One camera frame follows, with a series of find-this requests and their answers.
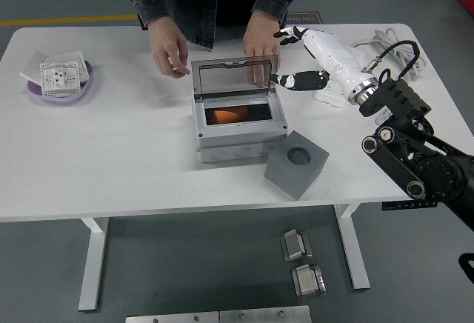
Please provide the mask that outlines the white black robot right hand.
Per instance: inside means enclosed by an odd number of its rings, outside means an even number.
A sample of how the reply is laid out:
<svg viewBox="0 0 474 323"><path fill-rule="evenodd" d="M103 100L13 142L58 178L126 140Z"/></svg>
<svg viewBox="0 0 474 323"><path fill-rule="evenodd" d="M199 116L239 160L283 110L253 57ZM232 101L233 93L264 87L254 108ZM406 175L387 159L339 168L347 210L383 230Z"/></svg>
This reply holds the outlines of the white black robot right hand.
<svg viewBox="0 0 474 323"><path fill-rule="evenodd" d="M349 48L330 33L293 26L285 27L273 36L283 37L280 45L302 40L310 55L329 74L329 79L341 85L344 97L351 104L362 105L378 88L375 76L364 72Z"/></svg>

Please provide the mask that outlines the person's right hand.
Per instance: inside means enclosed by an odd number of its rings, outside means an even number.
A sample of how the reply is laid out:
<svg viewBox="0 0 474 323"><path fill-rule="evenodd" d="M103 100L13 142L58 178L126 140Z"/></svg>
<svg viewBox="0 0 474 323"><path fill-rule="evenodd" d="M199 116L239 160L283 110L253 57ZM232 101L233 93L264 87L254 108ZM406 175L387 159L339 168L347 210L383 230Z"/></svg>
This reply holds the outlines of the person's right hand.
<svg viewBox="0 0 474 323"><path fill-rule="evenodd" d="M151 53L160 73L174 79L190 75L187 40L176 23L170 17L162 17L147 27Z"/></svg>

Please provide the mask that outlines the person's left hand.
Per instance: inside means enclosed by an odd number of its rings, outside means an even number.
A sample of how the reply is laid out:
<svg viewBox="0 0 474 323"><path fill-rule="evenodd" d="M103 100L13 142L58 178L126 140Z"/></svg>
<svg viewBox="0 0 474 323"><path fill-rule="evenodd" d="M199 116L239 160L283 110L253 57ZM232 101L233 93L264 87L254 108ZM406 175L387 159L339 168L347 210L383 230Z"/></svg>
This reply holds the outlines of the person's left hand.
<svg viewBox="0 0 474 323"><path fill-rule="evenodd" d="M279 20L265 12L253 11L244 34L244 55L247 57L277 56L279 69L281 47L273 36L280 30Z"/></svg>

